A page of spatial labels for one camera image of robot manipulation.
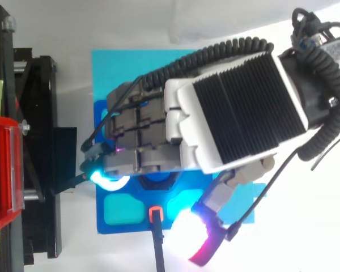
cable connector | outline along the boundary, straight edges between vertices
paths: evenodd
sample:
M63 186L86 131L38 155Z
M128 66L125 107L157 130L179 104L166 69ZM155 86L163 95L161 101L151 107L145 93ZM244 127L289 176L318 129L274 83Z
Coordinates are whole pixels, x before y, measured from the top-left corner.
M227 235L225 239L228 242L232 241L233 238L237 235L238 230L240 229L240 226L242 226L242 223L239 221L236 221L235 223L231 224L231 226L227 229Z
M90 139L88 138L82 143L80 150L81 152L86 153L89 149L91 149L92 146L92 141L90 141Z

black metal frame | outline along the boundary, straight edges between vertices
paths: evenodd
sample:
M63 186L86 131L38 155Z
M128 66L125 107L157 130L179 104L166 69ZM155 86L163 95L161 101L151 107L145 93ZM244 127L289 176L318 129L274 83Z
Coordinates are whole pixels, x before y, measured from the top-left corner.
M24 187L38 200L26 201L23 215L24 264L34 264L34 253L57 258L62 251L60 197L54 188L75 176L76 128L58 128L56 78L49 56L32 58L29 49L15 49L15 60L26 61L16 73L18 116L31 126L24 139Z

coiled cable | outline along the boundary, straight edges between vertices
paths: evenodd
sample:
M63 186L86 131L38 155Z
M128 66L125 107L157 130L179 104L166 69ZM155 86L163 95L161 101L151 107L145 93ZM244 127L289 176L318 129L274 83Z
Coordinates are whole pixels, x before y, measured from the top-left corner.
M151 91L164 86L168 79L185 77L189 72L216 61L257 52L271 53L273 49L274 44L258 37L239 38L210 45L144 75L142 87L146 91Z
M299 14L304 15L301 21L297 20ZM312 31L309 23L313 22ZM327 86L331 94L338 100L338 104L330 110L330 114L325 120L321 129L297 152L299 158L303 161L309 161L322 153L328 145L340 134L340 68L339 64L321 48L315 44L309 43L305 49L300 44L302 39L313 35L317 30L320 34L326 34L330 39L329 29L322 26L320 20L314 13L307 12L297 8L292 14L292 25L295 28L291 36L292 44L299 63L307 69L312 70L315 76L319 77ZM340 27L340 23L328 23L332 27Z
M303 66L314 71L338 99L338 105L330 110L321 129L299 149L299 158L308 161L322 153L340 134L340 68L330 55L314 45L298 52L297 58Z

glowing light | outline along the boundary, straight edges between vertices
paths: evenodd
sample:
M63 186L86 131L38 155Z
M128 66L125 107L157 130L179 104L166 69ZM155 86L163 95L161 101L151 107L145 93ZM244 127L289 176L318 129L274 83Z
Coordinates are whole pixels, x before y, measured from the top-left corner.
M126 150L125 148L116 148L116 152L121 152L123 150Z
M124 187L130 180L129 176L123 176L119 180L114 180L113 178L103 177L100 171L96 171L90 177L91 181L99 185L101 188L107 191L117 191Z
M169 234L165 235L164 244L181 257L189 259L199 251L207 238L205 224L190 209L185 209L178 214Z

black cable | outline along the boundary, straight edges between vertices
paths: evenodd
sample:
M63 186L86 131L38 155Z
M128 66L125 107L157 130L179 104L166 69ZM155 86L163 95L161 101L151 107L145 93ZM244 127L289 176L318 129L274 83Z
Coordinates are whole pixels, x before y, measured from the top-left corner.
M126 97L131 93L131 91L135 88L135 86L140 82L142 76L139 76L134 82L129 86L129 88L121 95L121 97L116 100L113 104L113 107L108 111L106 116L102 119L101 123L96 127L95 131L91 134L91 136L84 141L80 150L82 152L88 151L92 146L92 141L95 139L96 135L101 131L102 127L106 124L106 122L111 118L112 114L114 114L117 108L125 101Z
M298 21L299 14L304 15L301 21ZM304 43L303 38L315 34L316 31L316 33L324 35L327 40L335 39L329 29L340 28L340 23L321 23L314 13L297 8L292 14L292 25L294 27L294 34L291 36L292 44L299 65L313 71L315 76L328 86L329 92L339 101L339 104L330 110L321 129L299 148L299 158L309 161L321 154L340 134L340 68L327 52L315 44Z
M282 165L278 168L278 170L275 172L273 177L270 179L266 187L263 189L263 191L260 193L260 195L257 197L257 199L253 202L253 204L249 207L249 209L244 213L244 215L238 220L238 222L242 223L244 219L246 219L254 210L254 208L257 207L257 205L261 202L263 197L266 195L268 190L271 188L273 183L276 181L278 176L282 173L282 171L285 169L285 167L289 164L289 162L294 158L294 156L298 153L298 148L295 149L288 157L287 159L282 163Z
M273 177L270 179L266 187L263 189L263 191L260 193L260 195L257 197L257 199L253 202L253 204L249 207L249 209L242 215L242 217L233 223L228 229L227 229L227 237L226 239L228 241L231 241L233 237L238 233L239 228L241 227L243 221L252 213L252 211L257 207L257 205L261 202L263 197L266 195L266 193L269 191L269 189L272 187L273 183L276 181L278 176L282 173L282 171L285 169L285 167L289 164L289 162L294 158L294 156L298 153L298 148L295 149L288 157L287 159L282 163L282 165L278 168L278 170L275 172Z
M166 80L170 78L184 77L189 72L216 61L263 51L271 53L273 49L274 44L258 37L239 38L210 45L146 74L142 80L142 87L146 91L151 91L164 86Z
M314 171L315 168L320 164L320 162L323 160L323 158L340 142L340 139L337 140L328 150L326 150L317 160L316 162L312 165L311 171Z

